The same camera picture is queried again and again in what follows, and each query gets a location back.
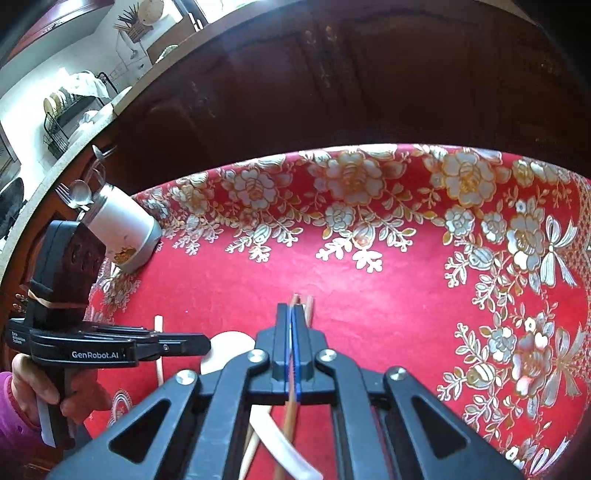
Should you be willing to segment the person's left hand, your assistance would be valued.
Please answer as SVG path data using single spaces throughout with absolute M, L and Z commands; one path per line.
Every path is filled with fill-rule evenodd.
M 57 387 L 31 358 L 22 353 L 12 360 L 10 391 L 17 411 L 33 425 L 39 425 L 37 401 L 57 405 L 75 424 L 82 424 L 94 411 L 108 411 L 111 398 L 99 384 L 95 370 L 82 370 L 70 382 L 71 393 L 61 398 Z

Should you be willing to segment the pink sleeve forearm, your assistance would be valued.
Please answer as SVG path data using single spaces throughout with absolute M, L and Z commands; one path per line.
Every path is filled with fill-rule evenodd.
M 40 428 L 20 410 L 11 389 L 12 374 L 1 373 L 1 457 L 27 463 L 42 444 Z

